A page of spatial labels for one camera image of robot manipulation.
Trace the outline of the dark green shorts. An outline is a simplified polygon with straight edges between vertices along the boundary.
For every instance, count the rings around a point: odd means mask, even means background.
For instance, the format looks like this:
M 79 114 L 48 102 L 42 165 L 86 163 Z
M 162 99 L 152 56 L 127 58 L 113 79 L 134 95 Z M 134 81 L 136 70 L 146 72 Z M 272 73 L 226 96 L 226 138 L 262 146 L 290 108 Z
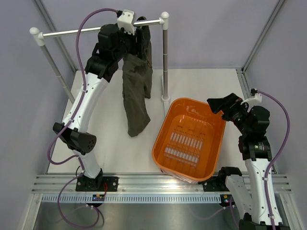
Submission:
M 145 42 L 141 51 L 128 53 L 123 58 L 122 96 L 128 122 L 128 135 L 139 135 L 149 124 L 145 99 L 151 98 L 152 90 L 152 44 L 149 26 L 136 29 L 137 39 Z

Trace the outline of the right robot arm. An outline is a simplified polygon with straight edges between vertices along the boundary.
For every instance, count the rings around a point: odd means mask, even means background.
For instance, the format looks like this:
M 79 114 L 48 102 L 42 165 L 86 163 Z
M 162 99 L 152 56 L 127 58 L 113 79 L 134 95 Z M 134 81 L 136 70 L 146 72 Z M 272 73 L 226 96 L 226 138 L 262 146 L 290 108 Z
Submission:
M 250 189 L 246 188 L 242 173 L 236 167 L 221 168 L 217 184 L 222 190 L 230 191 L 229 205 L 238 209 L 240 230 L 288 230 L 275 200 L 272 182 L 275 158 L 266 137 L 270 112 L 258 105 L 261 100 L 258 92 L 246 100 L 234 93 L 207 100 L 214 114 L 222 112 L 222 119 L 232 122 L 241 133 L 238 147 L 248 171 Z

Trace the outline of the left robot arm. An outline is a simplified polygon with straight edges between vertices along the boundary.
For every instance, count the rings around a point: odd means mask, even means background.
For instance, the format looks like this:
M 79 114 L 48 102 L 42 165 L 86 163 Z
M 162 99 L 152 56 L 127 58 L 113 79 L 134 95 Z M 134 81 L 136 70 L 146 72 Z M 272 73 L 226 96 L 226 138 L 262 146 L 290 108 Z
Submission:
M 147 26 L 138 26 L 128 34 L 116 24 L 101 27 L 98 42 L 82 72 L 83 84 L 68 116 L 61 123 L 55 123 L 54 132 L 72 150 L 81 166 L 76 177 L 76 191 L 103 192 L 109 183 L 103 178 L 93 154 L 97 138 L 87 133 L 88 124 L 96 101 L 118 69 L 118 62 L 125 54 L 144 54 L 150 41 Z

